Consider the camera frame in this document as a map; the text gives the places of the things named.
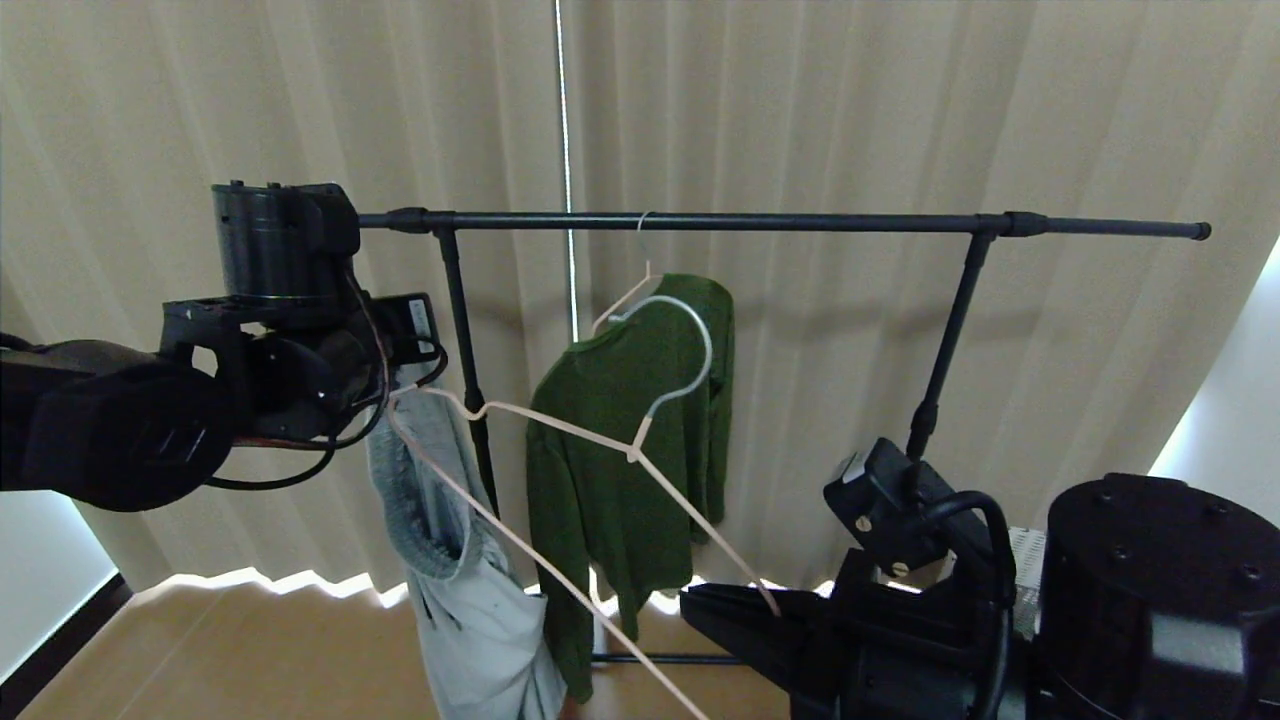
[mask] white wall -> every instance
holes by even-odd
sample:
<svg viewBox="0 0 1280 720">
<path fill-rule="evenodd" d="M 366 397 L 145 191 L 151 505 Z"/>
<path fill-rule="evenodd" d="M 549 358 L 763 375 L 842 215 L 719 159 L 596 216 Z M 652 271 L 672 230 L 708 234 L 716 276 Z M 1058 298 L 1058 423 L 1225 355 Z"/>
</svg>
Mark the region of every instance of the white wall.
<svg viewBox="0 0 1280 720">
<path fill-rule="evenodd" d="M 0 680 L 114 574 L 72 501 L 0 495 Z"/>
<path fill-rule="evenodd" d="M 1280 525 L 1280 242 L 1151 474 Z"/>
</svg>

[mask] clothes hanger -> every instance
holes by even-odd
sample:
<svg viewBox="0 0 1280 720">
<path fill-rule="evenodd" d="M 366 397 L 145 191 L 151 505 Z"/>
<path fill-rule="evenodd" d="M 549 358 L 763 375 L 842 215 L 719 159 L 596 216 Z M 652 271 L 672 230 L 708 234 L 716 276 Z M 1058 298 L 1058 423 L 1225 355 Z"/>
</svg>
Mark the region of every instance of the clothes hanger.
<svg viewBox="0 0 1280 720">
<path fill-rule="evenodd" d="M 570 594 L 573 596 L 573 598 L 580 605 L 586 607 L 588 611 L 590 611 L 591 615 L 594 615 L 595 619 L 604 626 L 604 629 L 607 629 L 609 634 L 617 638 L 618 642 L 621 642 L 622 646 L 626 647 L 627 651 L 630 651 L 636 657 L 636 660 L 639 660 L 645 666 L 645 669 L 649 670 L 649 673 L 652 673 L 663 684 L 663 687 L 666 687 L 676 697 L 676 700 L 681 702 L 681 705 L 684 705 L 690 712 L 694 714 L 695 717 L 698 717 L 699 720 L 709 720 L 707 714 L 703 712 L 691 700 L 689 700 L 689 697 L 684 692 L 681 692 L 680 688 L 676 687 L 676 684 L 669 678 L 667 678 L 667 675 L 663 674 L 663 671 L 659 670 L 657 665 L 654 665 L 654 662 L 649 659 L 649 656 L 645 655 L 644 651 L 641 651 L 635 644 L 635 642 L 632 642 L 631 638 L 626 635 L 626 633 L 620 630 L 618 626 L 614 625 L 613 621 L 609 620 L 608 616 L 605 616 L 605 614 L 599 607 L 596 607 L 595 603 L 591 602 L 591 600 L 586 597 L 585 593 L 582 593 L 582 591 L 577 589 L 577 585 L 575 585 L 567 577 L 564 577 L 564 574 L 561 573 L 559 569 L 556 568 L 556 565 L 553 565 L 549 560 L 543 557 L 541 553 L 539 553 L 529 543 L 522 541 L 520 536 L 515 533 L 515 530 L 512 530 L 511 528 L 504 525 L 500 520 L 498 520 L 498 518 L 494 516 L 493 512 L 490 512 L 484 506 L 484 503 L 472 497 L 471 493 L 466 491 L 466 488 L 463 488 L 453 477 L 451 477 L 444 470 L 444 468 L 436 464 L 435 460 L 433 460 L 431 456 L 428 455 L 428 452 L 422 448 L 422 446 L 408 432 L 406 432 L 404 428 L 396 419 L 396 407 L 399 402 L 401 396 L 408 392 L 417 391 L 429 395 L 438 395 L 440 397 L 444 397 L 445 400 L 452 401 L 454 407 L 457 407 L 458 413 L 462 416 L 467 418 L 468 420 L 479 420 L 480 418 L 485 416 L 489 413 L 489 409 L 506 410 L 508 413 L 515 413 L 516 415 L 524 415 L 525 418 L 547 424 L 558 430 L 563 430 L 572 436 L 622 452 L 623 455 L 626 455 L 628 462 L 639 462 L 640 466 L 643 466 L 645 471 L 648 471 L 649 475 L 653 477 L 653 479 L 657 480 L 657 483 L 667 492 L 667 495 L 669 495 L 680 505 L 680 507 L 686 514 L 689 514 L 689 516 L 692 518 L 703 528 L 703 530 L 707 532 L 707 534 L 716 542 L 716 544 L 718 544 L 722 550 L 724 550 L 724 552 L 730 556 L 733 564 L 737 565 L 744 573 L 746 573 L 749 578 L 751 578 L 751 580 L 755 582 L 756 591 L 759 591 L 759 593 L 764 597 L 764 602 L 765 605 L 769 606 L 769 611 L 773 614 L 773 616 L 781 618 L 782 611 L 778 607 L 778 603 L 774 600 L 773 593 L 769 592 L 769 589 L 764 585 L 764 580 L 763 578 L 760 578 L 759 573 L 756 573 L 750 565 L 748 565 L 746 561 L 742 560 L 742 556 L 739 555 L 737 551 L 735 551 L 733 547 L 728 543 L 728 541 L 726 541 L 716 530 L 716 528 L 712 527 L 712 524 L 707 520 L 707 518 L 704 518 L 703 514 L 699 512 L 698 509 L 695 509 L 689 502 L 687 498 L 685 498 L 684 493 L 681 493 L 678 489 L 676 489 L 675 486 L 671 484 L 671 480 L 668 480 L 667 477 L 662 474 L 662 470 L 659 470 L 658 466 L 654 465 L 652 460 L 649 460 L 649 457 L 644 454 L 644 450 L 641 448 L 644 438 L 649 433 L 649 427 L 653 423 L 653 416 L 658 411 L 658 407 L 660 407 L 664 402 L 669 400 L 675 400 L 677 397 L 689 395 L 695 388 L 698 388 L 698 386 L 701 384 L 701 382 L 707 378 L 708 373 L 710 372 L 710 363 L 712 363 L 710 332 L 708 332 L 707 324 L 703 322 L 701 316 L 698 315 L 698 313 L 692 307 L 690 307 L 686 302 L 681 300 L 677 300 L 675 297 L 668 297 L 666 295 L 655 295 L 645 299 L 635 307 L 630 309 L 627 313 L 620 316 L 616 316 L 614 319 L 625 320 L 636 311 L 639 311 L 641 307 L 654 302 L 666 302 L 686 311 L 698 324 L 698 329 L 699 333 L 701 334 L 703 343 L 707 347 L 707 354 L 704 356 L 703 368 L 701 370 L 699 370 L 698 378 L 694 379 L 694 382 L 680 389 L 663 393 L 658 396 L 657 400 L 653 401 L 653 404 L 649 406 L 649 410 L 645 413 L 644 419 L 640 420 L 640 428 L 636 430 L 636 437 L 631 441 L 630 445 L 613 439 L 611 437 L 602 436 L 599 433 L 594 433 L 591 430 L 588 430 L 586 428 L 581 428 L 579 425 L 561 420 L 558 418 L 552 418 L 550 415 L 538 413 L 536 410 L 530 410 L 527 407 L 522 407 L 518 405 L 511 405 L 508 402 L 500 402 L 500 401 L 485 402 L 483 406 L 480 406 L 479 410 L 471 413 L 466 409 L 466 405 L 461 400 L 458 400 L 456 395 L 434 387 L 410 386 L 392 392 L 389 398 L 387 418 L 390 421 L 392 429 L 396 432 L 397 436 L 399 436 L 401 441 L 404 442 L 406 447 L 408 447 L 410 451 L 413 452 L 413 455 L 416 455 L 420 460 L 422 460 L 433 470 L 435 470 L 435 473 L 440 475 L 440 479 L 443 479 L 445 484 L 448 484 L 454 492 L 462 496 L 462 498 L 467 502 L 467 505 L 470 505 L 476 512 L 479 512 L 480 516 L 488 520 L 494 528 L 497 528 L 512 543 L 515 543 L 516 547 L 518 547 L 521 551 L 529 555 L 539 566 L 541 566 L 553 578 L 556 578 L 557 582 L 564 585 L 564 589 L 567 589 Z"/>
<path fill-rule="evenodd" d="M 644 219 L 648 218 L 652 213 L 653 213 L 653 210 L 649 210 L 645 214 L 640 215 L 640 222 L 636 223 L 636 233 L 641 232 L 641 229 L 644 228 Z M 623 305 L 626 305 L 627 300 L 631 300 L 631 297 L 635 296 L 635 293 L 640 292 L 640 288 L 643 288 L 649 281 L 654 279 L 655 275 L 653 274 L 653 265 L 649 263 L 648 255 L 649 254 L 645 252 L 644 279 L 641 279 L 639 283 L 636 283 L 636 286 L 634 288 L 631 288 L 626 293 L 623 293 L 622 297 L 620 297 L 617 302 L 614 302 L 613 305 L 609 305 L 608 310 L 605 310 L 604 313 L 600 313 L 600 316 L 596 318 L 594 323 L 591 323 L 591 336 L 593 337 L 595 336 L 595 331 L 600 329 L 600 325 L 603 325 L 604 322 L 609 319 L 609 315 L 612 315 L 614 311 L 617 311 L 618 307 L 622 307 Z"/>
</svg>

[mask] black clothing rack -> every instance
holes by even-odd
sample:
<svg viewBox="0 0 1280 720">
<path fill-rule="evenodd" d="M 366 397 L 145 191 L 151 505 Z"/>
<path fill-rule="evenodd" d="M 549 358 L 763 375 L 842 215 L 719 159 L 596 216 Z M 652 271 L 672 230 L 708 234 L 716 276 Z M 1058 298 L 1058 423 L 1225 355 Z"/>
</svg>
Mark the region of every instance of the black clothing rack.
<svg viewBox="0 0 1280 720">
<path fill-rule="evenodd" d="M 463 229 L 582 229 L 636 231 L 640 222 L 645 231 L 732 231 L 732 232 L 838 232 L 838 233 L 956 233 L 969 236 L 969 252 L 947 316 L 938 355 L 929 375 L 924 398 L 911 418 L 906 454 L 920 460 L 938 421 L 938 398 L 960 341 L 960 329 L 969 311 L 978 274 L 986 263 L 991 243 L 1000 237 L 1032 237 L 1048 233 L 1110 234 L 1128 237 L 1181 237 L 1204 240 L 1212 228 L 1208 223 L 1167 223 L 1146 220 L 1107 220 L 1088 218 L 1050 218 L 1037 213 L 1004 213 L 977 215 L 838 215 L 838 214 L 773 214 L 773 213 L 456 213 L 402 208 L 381 214 L 360 215 L 361 228 L 385 228 L 404 233 L 434 234 L 440 242 L 453 323 L 458 334 L 458 355 L 465 384 L 463 404 L 471 411 L 484 405 L 476 375 L 475 350 L 471 345 L 471 323 L 462 283 L 457 231 Z M 484 418 L 471 423 L 471 439 L 476 447 L 480 479 L 498 515 L 494 489 L 493 459 L 489 452 L 489 427 Z M 653 655 L 654 662 L 680 665 L 737 665 L 726 655 Z M 627 653 L 594 653 L 594 662 L 636 662 Z"/>
</svg>

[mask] gray garment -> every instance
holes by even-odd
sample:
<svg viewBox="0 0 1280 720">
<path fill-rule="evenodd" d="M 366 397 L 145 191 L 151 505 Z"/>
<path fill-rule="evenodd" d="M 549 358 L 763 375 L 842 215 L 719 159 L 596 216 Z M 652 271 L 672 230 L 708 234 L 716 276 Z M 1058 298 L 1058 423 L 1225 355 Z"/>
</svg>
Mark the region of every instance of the gray garment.
<svg viewBox="0 0 1280 720">
<path fill-rule="evenodd" d="M 425 365 L 397 373 L 399 383 Z M 449 402 L 402 396 L 396 419 L 428 455 L 489 505 Z M 387 532 L 404 560 L 422 662 L 443 720 L 554 719 L 564 680 L 543 642 L 547 600 L 511 574 L 488 523 L 425 462 L 384 418 L 369 438 L 369 468 L 383 497 Z"/>
</svg>

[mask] curtain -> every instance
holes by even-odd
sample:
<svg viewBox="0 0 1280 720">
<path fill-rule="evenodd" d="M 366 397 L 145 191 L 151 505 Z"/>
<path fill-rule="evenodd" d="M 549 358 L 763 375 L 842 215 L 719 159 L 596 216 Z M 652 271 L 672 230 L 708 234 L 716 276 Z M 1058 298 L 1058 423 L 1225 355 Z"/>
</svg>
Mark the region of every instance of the curtain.
<svg viewBox="0 0 1280 720">
<path fill-rule="evenodd" d="M 35 340 L 155 347 L 160 302 L 220 295 L 207 186 L 338 181 L 365 211 L 563 208 L 549 3 L 5 4 L 5 304 Z M 1210 220 L 1212 240 L 992 247 L 927 457 L 1039 527 L 1065 487 L 1144 471 L 1280 229 L 1275 4 L 579 3 L 562 6 L 576 209 Z M 849 544 L 819 488 L 899 445 L 965 250 L 955 236 L 577 233 L 585 332 L 644 260 L 737 301 L 724 529 L 812 587 Z M 570 328 L 564 238 L 463 232 L 481 386 L 525 402 Z M 431 293 L 430 238 L 370 232 L 376 295 Z M 448 382 L 458 387 L 454 366 Z M 524 424 L 492 421 L 526 529 Z M 301 460 L 237 451 L 223 474 Z M 84 509 L 125 578 L 330 580 L 398 562 L 364 452 L 283 492 Z M 737 580 L 709 548 L 708 578 Z"/>
<path fill-rule="evenodd" d="M 1280 228 L 1276 4 L 571 0 L 563 22 L 577 208 L 1213 224 L 992 246 L 925 457 L 1012 524 L 1151 468 Z M 820 487 L 879 436 L 905 446 L 966 238 L 576 241 L 591 310 L 646 259 L 731 290 L 727 537 L 776 582 L 829 577 L 850 537 Z"/>
<path fill-rule="evenodd" d="M 223 295 L 211 183 L 337 181 L 362 211 L 563 209 L 547 4 L 31 3 L 3 18 L 6 315 L 38 340 L 154 350 L 160 304 Z M 452 338 L 434 240 L 364 233 L 361 282 L 426 291 Z M 477 365 L 526 400 L 568 337 L 563 233 L 460 237 Z M 461 391 L 454 366 L 447 378 Z M 524 425 L 490 423 L 499 498 L 525 529 Z M 270 479 L 314 456 L 237 450 Z M 136 589 L 256 566 L 401 582 L 365 454 L 270 493 L 202 488 L 118 515 L 82 506 Z"/>
</svg>

